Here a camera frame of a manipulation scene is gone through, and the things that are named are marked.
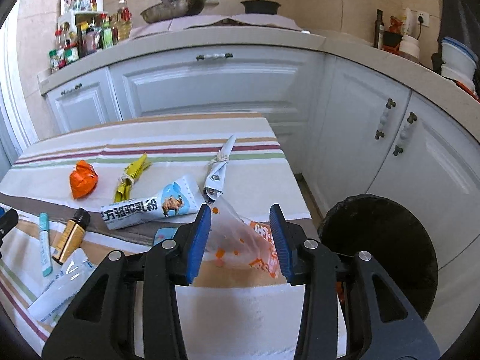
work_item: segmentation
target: camel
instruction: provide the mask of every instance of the camel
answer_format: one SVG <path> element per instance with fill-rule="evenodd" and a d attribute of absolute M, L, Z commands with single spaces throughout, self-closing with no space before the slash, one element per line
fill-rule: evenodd
<path fill-rule="evenodd" d="M 175 210 L 175 215 L 179 214 L 179 209 L 181 209 L 185 203 L 183 202 L 182 196 L 178 195 L 178 199 L 174 198 L 173 195 L 169 198 L 165 198 L 162 209 L 165 216 L 169 216 L 169 210 Z"/>

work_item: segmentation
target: crumpled orange plastic bag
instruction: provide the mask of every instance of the crumpled orange plastic bag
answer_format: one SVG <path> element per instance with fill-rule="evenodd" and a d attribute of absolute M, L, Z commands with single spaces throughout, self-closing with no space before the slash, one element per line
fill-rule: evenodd
<path fill-rule="evenodd" d="M 89 163 L 84 160 L 70 173 L 70 188 L 74 199 L 81 198 L 92 192 L 97 186 L 98 175 Z"/>

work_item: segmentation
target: wall socket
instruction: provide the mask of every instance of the wall socket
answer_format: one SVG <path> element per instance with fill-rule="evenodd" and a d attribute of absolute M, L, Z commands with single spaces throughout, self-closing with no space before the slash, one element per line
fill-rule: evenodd
<path fill-rule="evenodd" d="M 417 23 L 418 24 L 420 24 L 420 22 L 418 21 L 419 16 L 423 17 L 422 27 L 429 27 L 430 26 L 430 14 L 428 14 L 426 12 L 418 11 L 417 12 Z"/>

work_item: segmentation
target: black power cord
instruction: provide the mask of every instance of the black power cord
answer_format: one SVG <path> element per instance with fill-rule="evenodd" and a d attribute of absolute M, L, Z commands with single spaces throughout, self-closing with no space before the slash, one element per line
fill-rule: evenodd
<path fill-rule="evenodd" d="M 418 32 L 417 40 L 419 40 L 420 35 L 422 34 L 423 17 L 420 15 L 418 15 L 418 22 L 420 23 L 420 31 Z"/>

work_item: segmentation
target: black bottle cap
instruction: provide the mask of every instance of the black bottle cap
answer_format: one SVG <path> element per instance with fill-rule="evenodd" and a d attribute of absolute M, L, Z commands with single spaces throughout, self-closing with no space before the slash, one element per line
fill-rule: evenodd
<path fill-rule="evenodd" d="M 90 224 L 90 214 L 83 208 L 79 208 L 71 220 L 78 224 L 83 230 L 86 230 Z"/>

